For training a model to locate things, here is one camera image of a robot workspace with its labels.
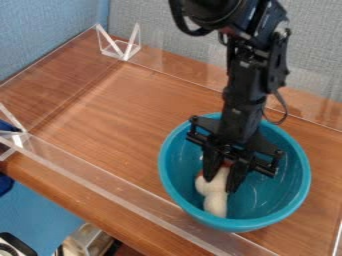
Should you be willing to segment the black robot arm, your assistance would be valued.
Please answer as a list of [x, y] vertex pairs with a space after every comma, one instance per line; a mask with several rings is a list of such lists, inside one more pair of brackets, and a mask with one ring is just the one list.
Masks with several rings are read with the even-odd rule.
[[218, 33], [227, 48], [228, 84], [218, 119], [194, 116], [187, 139], [203, 150], [203, 176], [212, 181], [224, 161], [232, 166], [226, 190], [235, 192], [250, 172], [272, 176], [283, 151], [260, 132], [270, 94], [286, 85], [291, 30], [278, 0], [168, 0], [179, 30], [194, 37]]

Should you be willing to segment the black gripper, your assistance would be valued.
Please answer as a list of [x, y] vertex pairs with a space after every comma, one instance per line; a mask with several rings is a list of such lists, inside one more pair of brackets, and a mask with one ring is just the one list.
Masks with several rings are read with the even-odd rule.
[[224, 103], [218, 119], [194, 115], [187, 140], [203, 150], [203, 177], [211, 182], [226, 160], [226, 191], [235, 193], [248, 173], [274, 176], [283, 152], [260, 132], [264, 102]]

